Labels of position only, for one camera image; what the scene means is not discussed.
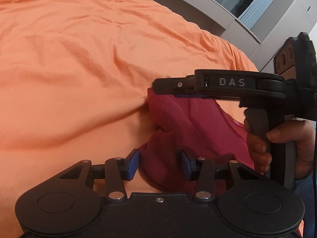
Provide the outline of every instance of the orange bed sheet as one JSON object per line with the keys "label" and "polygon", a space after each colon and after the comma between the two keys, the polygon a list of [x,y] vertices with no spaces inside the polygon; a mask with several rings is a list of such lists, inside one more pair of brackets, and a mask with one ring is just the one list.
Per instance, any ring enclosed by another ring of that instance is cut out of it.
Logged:
{"label": "orange bed sheet", "polygon": [[[152,0],[0,0],[0,237],[26,190],[83,160],[125,157],[155,130],[155,78],[256,71],[228,42]],[[220,101],[236,120],[236,102]],[[152,192],[137,173],[127,192]]]}

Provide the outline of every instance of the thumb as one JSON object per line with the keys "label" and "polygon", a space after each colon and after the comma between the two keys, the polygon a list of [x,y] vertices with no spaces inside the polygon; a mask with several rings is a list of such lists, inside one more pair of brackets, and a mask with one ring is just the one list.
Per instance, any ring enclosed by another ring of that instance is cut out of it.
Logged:
{"label": "thumb", "polygon": [[267,132],[266,137],[272,143],[286,143],[290,140],[310,142],[314,139],[314,129],[307,120],[291,120]]}

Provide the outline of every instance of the metal pin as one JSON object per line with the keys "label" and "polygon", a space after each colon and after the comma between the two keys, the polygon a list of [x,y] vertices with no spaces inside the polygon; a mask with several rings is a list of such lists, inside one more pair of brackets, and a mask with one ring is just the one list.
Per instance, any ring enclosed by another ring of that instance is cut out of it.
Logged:
{"label": "metal pin", "polygon": [[113,200],[120,200],[124,197],[124,194],[121,191],[113,191],[109,193],[109,198]]}
{"label": "metal pin", "polygon": [[201,200],[206,200],[211,197],[211,194],[208,191],[199,191],[196,193],[196,197]]}
{"label": "metal pin", "polygon": [[162,203],[162,202],[164,202],[164,198],[157,198],[156,201],[159,203]]}

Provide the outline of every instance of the maroon garment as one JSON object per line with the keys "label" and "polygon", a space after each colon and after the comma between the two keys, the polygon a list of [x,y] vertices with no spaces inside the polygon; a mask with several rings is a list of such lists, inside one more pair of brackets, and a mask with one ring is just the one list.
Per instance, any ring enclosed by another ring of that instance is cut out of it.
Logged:
{"label": "maroon garment", "polygon": [[[182,149],[216,164],[236,159],[253,167],[243,124],[215,100],[156,95],[149,88],[148,103],[151,119],[159,127],[139,150],[140,166],[153,187],[164,192],[194,191],[196,182],[187,181],[181,169]],[[224,182],[216,180],[216,195],[224,191]]]}

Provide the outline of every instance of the human hand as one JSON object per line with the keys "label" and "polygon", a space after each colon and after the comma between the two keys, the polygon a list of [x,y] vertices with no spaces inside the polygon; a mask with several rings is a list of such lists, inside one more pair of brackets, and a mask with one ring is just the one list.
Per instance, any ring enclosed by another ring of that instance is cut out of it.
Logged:
{"label": "human hand", "polygon": [[[264,140],[251,132],[247,119],[244,120],[244,128],[248,132],[247,144],[250,157],[254,162],[254,169],[260,173],[265,173],[269,170],[269,165],[272,161],[271,154],[266,152],[267,145]],[[286,121],[267,132],[266,137],[272,143],[296,141],[295,179],[305,178],[311,173],[313,169],[315,130],[310,121]]]}

